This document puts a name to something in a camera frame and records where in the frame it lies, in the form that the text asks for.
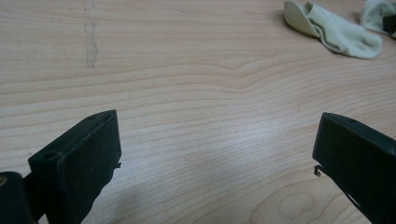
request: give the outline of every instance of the wood grain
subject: wood grain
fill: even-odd
[[[364,5],[318,3],[354,23]],[[369,223],[311,154],[325,111],[396,137],[396,41],[380,36],[373,60],[335,55],[276,0],[3,0],[0,171],[27,175],[115,108],[122,166],[84,223]]]

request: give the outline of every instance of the light wood surface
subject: light wood surface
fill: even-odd
[[[325,111],[396,137],[380,36],[373,60],[335,55],[276,0],[2,0],[0,172],[117,109],[122,166],[83,223],[369,223],[311,155]]]

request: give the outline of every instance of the sock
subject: sock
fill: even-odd
[[[299,6],[285,1],[285,20],[294,29],[314,37],[329,50],[351,57],[371,59],[378,55],[382,39],[359,25],[312,2]]]
[[[387,34],[383,30],[382,18],[396,14],[396,3],[388,0],[367,0],[361,13],[361,26]]]

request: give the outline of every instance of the table surface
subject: table surface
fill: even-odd
[[[364,6],[317,3],[353,23]],[[396,137],[396,41],[378,35],[360,60],[277,0],[3,0],[0,172],[117,109],[122,166],[83,223],[369,223],[312,148],[323,112]]]

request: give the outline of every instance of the metal screw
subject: metal screw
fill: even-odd
[[[0,187],[6,184],[6,182],[7,182],[7,178],[3,175],[0,175]]]

